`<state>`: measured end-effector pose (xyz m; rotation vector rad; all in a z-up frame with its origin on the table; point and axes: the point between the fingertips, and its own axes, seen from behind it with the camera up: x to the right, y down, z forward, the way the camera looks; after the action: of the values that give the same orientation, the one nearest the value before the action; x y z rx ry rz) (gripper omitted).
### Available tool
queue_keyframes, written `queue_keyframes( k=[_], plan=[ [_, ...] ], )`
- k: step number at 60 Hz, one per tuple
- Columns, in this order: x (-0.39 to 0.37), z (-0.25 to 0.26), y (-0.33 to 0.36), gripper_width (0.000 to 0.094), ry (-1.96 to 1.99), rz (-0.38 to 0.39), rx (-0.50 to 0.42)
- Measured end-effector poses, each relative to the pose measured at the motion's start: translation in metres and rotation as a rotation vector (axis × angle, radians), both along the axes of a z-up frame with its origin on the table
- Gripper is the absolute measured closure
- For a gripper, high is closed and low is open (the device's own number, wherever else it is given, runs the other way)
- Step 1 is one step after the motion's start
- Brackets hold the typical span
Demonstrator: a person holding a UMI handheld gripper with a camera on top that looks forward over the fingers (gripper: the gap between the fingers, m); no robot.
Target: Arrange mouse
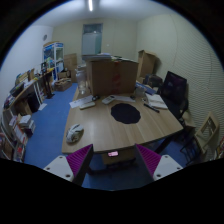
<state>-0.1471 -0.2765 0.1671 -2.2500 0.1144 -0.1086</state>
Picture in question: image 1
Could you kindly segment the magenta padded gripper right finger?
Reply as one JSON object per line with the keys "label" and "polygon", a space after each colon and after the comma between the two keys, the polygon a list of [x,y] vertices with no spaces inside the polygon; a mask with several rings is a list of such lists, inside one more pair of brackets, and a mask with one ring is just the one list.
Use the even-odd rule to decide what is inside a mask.
{"label": "magenta padded gripper right finger", "polygon": [[139,144],[136,144],[135,147],[154,181],[182,169],[182,166],[169,155],[159,155]]}

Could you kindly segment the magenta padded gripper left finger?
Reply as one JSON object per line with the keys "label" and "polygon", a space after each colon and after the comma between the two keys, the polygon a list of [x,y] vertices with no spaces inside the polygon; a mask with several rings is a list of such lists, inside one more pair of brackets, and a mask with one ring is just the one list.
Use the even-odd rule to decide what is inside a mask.
{"label": "magenta padded gripper left finger", "polygon": [[81,186],[93,156],[93,145],[87,145],[68,156],[58,156],[44,170]]}

